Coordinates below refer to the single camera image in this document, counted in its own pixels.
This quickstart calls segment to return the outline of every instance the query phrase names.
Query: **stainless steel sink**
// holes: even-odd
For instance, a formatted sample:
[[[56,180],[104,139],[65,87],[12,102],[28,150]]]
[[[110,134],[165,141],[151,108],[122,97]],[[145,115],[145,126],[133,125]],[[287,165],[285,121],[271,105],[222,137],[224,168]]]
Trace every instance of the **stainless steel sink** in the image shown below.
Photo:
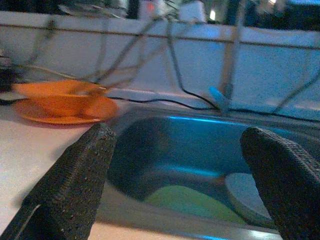
[[[180,185],[234,210],[220,176],[250,173],[240,146],[249,126],[272,130],[320,159],[319,131],[305,122],[239,114],[229,117],[134,108],[110,122],[117,145],[97,218],[103,222],[203,239],[281,239],[274,229],[241,225],[143,203],[161,187]]]

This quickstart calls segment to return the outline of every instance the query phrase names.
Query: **textured gripper pad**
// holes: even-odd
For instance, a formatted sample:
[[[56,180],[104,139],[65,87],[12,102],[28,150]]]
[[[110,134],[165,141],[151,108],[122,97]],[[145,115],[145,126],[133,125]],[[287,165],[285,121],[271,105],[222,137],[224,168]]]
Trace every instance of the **textured gripper pad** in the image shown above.
[[[32,220],[41,226],[36,233],[26,230],[27,235],[88,239],[115,144],[115,134],[98,123],[64,151],[22,203],[41,204]]]
[[[319,162],[299,144],[260,128],[248,128],[240,142],[282,238],[320,240]]]

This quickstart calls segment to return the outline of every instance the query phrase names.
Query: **blue light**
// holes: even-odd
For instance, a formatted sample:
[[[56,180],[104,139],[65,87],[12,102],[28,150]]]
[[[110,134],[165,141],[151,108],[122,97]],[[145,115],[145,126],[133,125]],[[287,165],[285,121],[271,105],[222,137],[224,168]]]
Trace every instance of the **blue light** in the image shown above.
[[[169,171],[172,170],[175,172],[195,174],[195,175],[201,175],[201,176],[207,176],[207,177],[220,177],[223,175],[219,171],[205,171],[205,170],[200,170],[200,169],[194,169],[194,168],[182,167],[182,166],[174,166],[174,165],[166,165],[164,168]]]
[[[199,234],[196,234],[196,235],[187,234],[187,236],[190,236],[192,238],[207,239],[207,240],[229,240],[227,238],[221,238],[216,236],[206,236],[206,235],[199,235]]]
[[[220,121],[220,120],[196,118],[196,117],[170,116],[169,118],[170,119],[175,119],[175,120],[190,120],[190,121],[197,121],[197,122],[207,122],[207,123],[216,123],[216,124],[228,124],[228,125],[244,126],[243,124],[234,123],[234,122],[230,122],[230,121]]]

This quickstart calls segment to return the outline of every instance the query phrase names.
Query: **cord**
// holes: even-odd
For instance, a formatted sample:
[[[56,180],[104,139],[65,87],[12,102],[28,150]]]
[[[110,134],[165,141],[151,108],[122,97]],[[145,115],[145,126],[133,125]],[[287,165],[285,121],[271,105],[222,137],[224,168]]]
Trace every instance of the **cord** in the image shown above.
[[[41,71],[44,71],[44,72],[47,72],[47,73],[50,73],[50,74],[54,74],[54,75],[57,75],[57,76],[60,76],[60,77],[64,77],[64,78],[67,78],[67,79],[77,79],[77,77],[75,77],[75,76],[71,76],[71,75],[68,75],[68,74],[65,74],[65,73],[54,71],[54,70],[51,70],[51,69],[43,67],[43,66],[24,65],[24,64],[14,64],[14,65],[16,67],[18,67],[18,68],[29,68],[29,69],[41,70]]]
[[[315,84],[320,79],[320,69],[316,73],[313,79],[311,79],[309,82],[305,83],[304,85],[298,87],[294,91],[292,91],[282,102],[275,108],[275,110],[272,112],[273,114],[276,114],[279,112],[290,100],[292,100],[295,96],[302,93],[309,87],[311,87],[313,84]]]
[[[168,3],[169,1],[164,1],[164,3],[169,6],[170,8],[173,8],[174,10],[178,11],[178,8],[176,8],[175,6],[171,5],[170,3]]]
[[[179,87],[180,89],[188,94],[188,95],[191,95],[191,96],[194,96],[194,97],[197,97],[198,99],[201,99],[203,101],[205,101],[206,103],[208,103],[209,105],[212,106],[213,109],[215,110],[219,110],[219,108],[211,101],[209,101],[208,99],[206,99],[205,97],[203,96],[200,96],[198,94],[195,94],[191,91],[188,91],[184,88],[184,85],[183,85],[183,82],[182,82],[182,75],[181,75],[181,72],[180,72],[180,68],[179,68],[179,64],[178,64],[178,59],[177,59],[177,56],[176,56],[176,52],[175,52],[175,48],[174,48],[174,45],[173,45],[173,42],[172,42],[172,34],[171,34],[171,31],[172,31],[172,23],[169,21],[168,23],[168,26],[167,26],[167,42],[168,42],[168,46],[169,46],[169,49],[170,49],[170,53],[171,53],[171,58],[172,58],[172,61],[173,61],[173,67],[174,67],[174,70],[175,70],[175,74],[176,74],[176,78],[178,80],[178,83],[179,83]]]
[[[16,101],[19,101],[19,99],[14,99],[14,100],[0,99],[0,106],[9,106],[9,105],[14,104]]]
[[[105,19],[102,18],[102,30],[108,31],[108,26],[109,26],[109,18]],[[101,64],[106,58],[106,53],[107,53],[107,35],[104,33],[101,33],[100,35],[100,50],[99,50],[99,55],[96,60],[95,64],[95,76],[98,76],[100,73],[100,68]]]
[[[122,100],[122,101],[132,102],[132,103],[139,103],[139,104],[152,103],[152,102],[169,102],[169,103],[178,104],[178,105],[181,105],[186,108],[193,109],[193,110],[201,110],[201,111],[215,110],[215,108],[213,108],[213,107],[194,107],[194,106],[190,106],[190,105],[187,105],[187,104],[179,102],[179,101],[170,100],[170,99],[162,99],[162,98],[153,98],[150,100],[135,100],[135,99],[128,99],[128,98],[124,98],[124,97],[108,97],[108,98],[114,99],[114,100]],[[287,119],[307,121],[310,123],[320,123],[320,120],[305,119],[305,118],[301,118],[301,117],[288,116],[288,115],[283,115],[283,114],[278,114],[278,113],[273,113],[273,112],[255,111],[255,110],[249,110],[249,109],[245,109],[245,108],[230,108],[229,111],[237,112],[237,113],[258,114],[261,116],[283,117],[283,118],[287,118]]]
[[[165,98],[153,98],[150,100],[134,100],[134,99],[127,99],[124,97],[110,97],[110,96],[108,96],[108,98],[114,99],[114,100],[123,100],[123,101],[127,101],[127,102],[139,103],[139,104],[152,103],[152,102],[168,102],[168,103],[178,104],[178,105],[181,105],[186,108],[193,109],[193,110],[215,110],[215,108],[213,108],[213,107],[195,107],[195,106],[190,106],[190,105],[187,105],[187,104],[179,102],[179,101],[165,99]]]
[[[120,52],[118,55],[117,59],[113,62],[112,66],[103,72],[101,76],[99,76],[93,83],[98,84],[100,83],[103,79],[108,78],[115,70],[116,68],[122,63],[122,61],[125,59],[126,55],[128,52],[133,48],[133,46],[137,43],[139,39],[141,39],[149,29],[151,29],[156,22],[161,19],[161,17],[155,18],[153,21],[149,22],[143,29],[142,31],[136,35]]]
[[[25,65],[32,65],[38,59],[40,53],[44,51],[43,49],[40,49],[41,44],[44,43],[44,40],[52,39],[54,35],[54,29],[56,27],[56,21],[50,16],[45,24],[45,33],[43,35],[37,35],[33,44],[31,56],[27,61],[25,61]]]

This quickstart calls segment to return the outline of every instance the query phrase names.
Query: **faucet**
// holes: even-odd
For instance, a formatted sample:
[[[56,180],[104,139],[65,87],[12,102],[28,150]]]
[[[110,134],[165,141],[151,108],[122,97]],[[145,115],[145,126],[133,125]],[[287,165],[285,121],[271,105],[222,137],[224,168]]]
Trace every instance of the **faucet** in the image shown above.
[[[283,13],[287,4],[287,0],[240,0],[236,13],[235,28],[233,31],[233,45],[225,64],[225,77],[220,81],[218,88],[210,87],[210,93],[220,108],[222,114],[227,115],[232,101],[234,90],[235,65],[238,58],[239,48],[241,44],[241,33],[244,27],[246,16],[246,6],[248,1],[256,3],[256,12],[259,15],[264,13],[279,14]]]

